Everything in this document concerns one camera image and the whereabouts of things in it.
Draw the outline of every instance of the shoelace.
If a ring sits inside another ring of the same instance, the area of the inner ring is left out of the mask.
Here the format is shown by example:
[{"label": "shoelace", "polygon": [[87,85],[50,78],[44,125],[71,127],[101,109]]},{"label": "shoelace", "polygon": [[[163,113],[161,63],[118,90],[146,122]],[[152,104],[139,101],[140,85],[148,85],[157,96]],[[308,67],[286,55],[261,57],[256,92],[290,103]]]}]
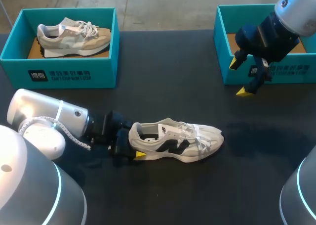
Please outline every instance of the shoelace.
[{"label": "shoelace", "polygon": [[98,26],[92,25],[90,21],[88,21],[88,23],[84,21],[76,21],[75,25],[78,26],[80,29],[82,28],[82,30],[78,31],[76,35],[80,35],[81,33],[83,33],[85,35],[85,38],[98,35]]},{"label": "shoelace", "polygon": [[193,130],[193,132],[195,132],[195,134],[196,134],[195,138],[194,137],[186,137],[186,139],[197,139],[200,142],[197,145],[197,147],[200,151],[204,151],[204,150],[211,147],[211,138],[201,134],[199,131],[198,125],[187,124],[184,122],[181,122],[181,123],[184,124],[184,126],[182,127],[182,130],[184,131],[184,133],[186,135],[187,135],[187,129],[191,129],[191,130]]}]

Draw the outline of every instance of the black n logo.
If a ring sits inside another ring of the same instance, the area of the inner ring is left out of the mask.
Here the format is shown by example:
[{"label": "black n logo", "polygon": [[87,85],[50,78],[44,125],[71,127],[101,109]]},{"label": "black n logo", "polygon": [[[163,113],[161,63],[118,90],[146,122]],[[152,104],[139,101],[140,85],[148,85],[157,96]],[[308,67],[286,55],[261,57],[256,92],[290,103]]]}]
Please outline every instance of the black n logo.
[{"label": "black n logo", "polygon": [[170,139],[164,142],[157,150],[156,152],[164,152],[169,151],[173,154],[181,155],[184,150],[190,145],[190,143],[185,139],[182,143],[180,143],[178,147],[178,140],[176,139]]}]

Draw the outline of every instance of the concrete floor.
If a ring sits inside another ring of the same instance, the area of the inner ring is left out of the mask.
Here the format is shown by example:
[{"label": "concrete floor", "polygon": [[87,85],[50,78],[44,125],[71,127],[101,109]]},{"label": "concrete floor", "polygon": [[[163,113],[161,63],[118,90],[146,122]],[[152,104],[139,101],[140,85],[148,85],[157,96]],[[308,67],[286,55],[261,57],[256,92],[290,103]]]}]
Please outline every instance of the concrete floor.
[{"label": "concrete floor", "polygon": [[[220,4],[275,3],[277,0],[2,0],[14,23],[23,8],[116,7],[120,30],[212,29]],[[0,33],[10,25],[0,10]]]}]

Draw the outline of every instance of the cardboard box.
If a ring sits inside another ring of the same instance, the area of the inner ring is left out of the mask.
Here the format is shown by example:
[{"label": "cardboard box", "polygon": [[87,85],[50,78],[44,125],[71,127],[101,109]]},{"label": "cardboard box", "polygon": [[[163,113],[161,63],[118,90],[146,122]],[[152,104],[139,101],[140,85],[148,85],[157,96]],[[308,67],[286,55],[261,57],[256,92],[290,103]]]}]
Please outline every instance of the cardboard box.
[{"label": "cardboard box", "polygon": [[[229,65],[236,50],[235,33],[247,23],[259,25],[274,4],[221,5],[217,7],[214,41],[224,84],[247,84],[252,78],[255,62],[252,55],[236,70]],[[281,62],[270,64],[272,84],[316,83],[316,35],[301,37],[300,43]]]},{"label": "cardboard box", "polygon": [[[108,52],[94,57],[34,58],[39,47],[33,45],[37,26],[57,25],[64,17],[111,29]],[[114,88],[118,57],[119,26],[115,8],[23,9],[3,48],[0,64],[16,89]]]}]

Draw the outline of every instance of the white sneaker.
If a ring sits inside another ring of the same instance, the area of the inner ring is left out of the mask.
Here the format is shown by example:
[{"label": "white sneaker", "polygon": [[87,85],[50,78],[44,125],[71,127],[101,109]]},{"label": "white sneaker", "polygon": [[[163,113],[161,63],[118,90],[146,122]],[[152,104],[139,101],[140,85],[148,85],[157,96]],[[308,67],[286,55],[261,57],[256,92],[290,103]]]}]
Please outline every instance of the white sneaker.
[{"label": "white sneaker", "polygon": [[207,125],[186,124],[170,118],[152,124],[134,123],[129,143],[146,155],[138,160],[162,157],[195,162],[216,152],[224,141],[221,131]]},{"label": "white sneaker", "polygon": [[104,50],[111,41],[111,31],[91,22],[65,18],[56,26],[38,26],[38,40],[44,48],[44,57],[61,57],[67,54],[90,56]]}]

